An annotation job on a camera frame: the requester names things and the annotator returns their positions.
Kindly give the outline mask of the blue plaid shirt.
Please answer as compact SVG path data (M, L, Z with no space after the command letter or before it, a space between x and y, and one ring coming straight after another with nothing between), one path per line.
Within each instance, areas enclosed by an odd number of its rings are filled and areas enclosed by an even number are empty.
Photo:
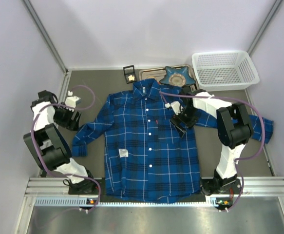
M180 101L180 87L154 79L110 94L96 119L73 138L73 156L105 138L106 194L126 200L174 203L200 193L200 166L193 129L179 136L166 102Z

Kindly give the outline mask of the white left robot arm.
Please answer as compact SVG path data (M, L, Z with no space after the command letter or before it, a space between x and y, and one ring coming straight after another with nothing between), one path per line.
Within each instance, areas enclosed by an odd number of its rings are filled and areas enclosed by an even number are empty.
M37 165L45 171L56 172L66 178L71 195L87 195L96 191L93 175L72 158L72 151L58 127L76 131L81 113L75 108L81 99L69 91L64 102L47 90L38 93L31 104L34 114L33 128L23 136L24 143Z

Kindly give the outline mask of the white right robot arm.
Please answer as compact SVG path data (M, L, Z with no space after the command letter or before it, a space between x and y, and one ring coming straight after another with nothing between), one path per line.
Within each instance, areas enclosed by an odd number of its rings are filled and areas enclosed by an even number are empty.
M211 180L201 180L202 192L211 195L230 188L237 178L237 159L253 135L253 128L244 104L231 103L214 98L207 91L199 89L183 94L183 104L178 101L166 103L173 110L170 119L180 137L187 128L197 123L198 111L204 111L216 120L218 138L222 144L220 161Z

